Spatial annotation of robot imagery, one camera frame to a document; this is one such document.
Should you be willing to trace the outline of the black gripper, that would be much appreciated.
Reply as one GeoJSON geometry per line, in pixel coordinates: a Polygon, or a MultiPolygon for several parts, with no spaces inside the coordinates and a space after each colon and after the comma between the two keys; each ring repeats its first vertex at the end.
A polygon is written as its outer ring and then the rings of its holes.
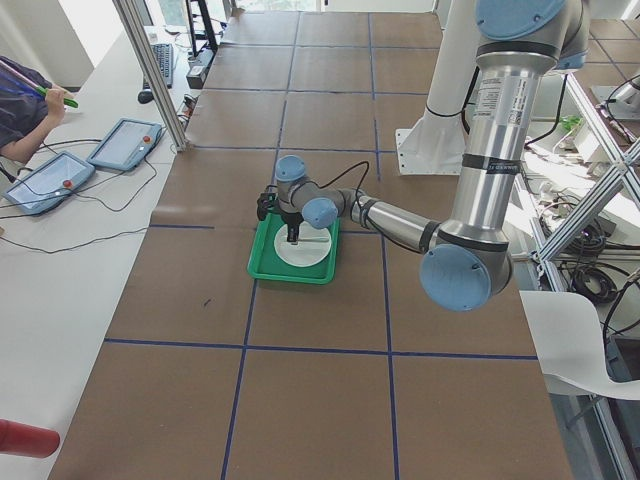
{"type": "Polygon", "coordinates": [[[298,245],[299,243],[299,229],[303,223],[303,216],[298,212],[284,212],[280,213],[280,217],[286,225],[286,238],[290,245],[298,245]]]}

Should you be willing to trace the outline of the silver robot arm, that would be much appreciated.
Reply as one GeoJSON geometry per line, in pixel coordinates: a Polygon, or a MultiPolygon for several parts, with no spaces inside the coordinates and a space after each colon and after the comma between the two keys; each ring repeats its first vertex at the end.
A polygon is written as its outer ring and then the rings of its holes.
{"type": "Polygon", "coordinates": [[[294,155],[277,161],[276,190],[260,196],[259,219],[279,214],[295,243],[302,222],[323,229],[350,217],[422,254],[423,289],[452,311],[479,308],[501,292],[512,273],[502,226],[539,83],[551,70],[582,67],[590,13],[586,1],[481,1],[475,20],[482,78],[449,219],[429,220],[360,188],[322,188],[294,155]]]}

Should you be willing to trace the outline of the person forearm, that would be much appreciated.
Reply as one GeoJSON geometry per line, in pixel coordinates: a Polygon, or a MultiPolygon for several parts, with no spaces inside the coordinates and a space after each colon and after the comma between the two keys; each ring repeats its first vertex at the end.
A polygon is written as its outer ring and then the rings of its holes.
{"type": "Polygon", "coordinates": [[[55,85],[39,100],[1,101],[1,155],[26,164],[65,116],[67,91],[55,85]]]}

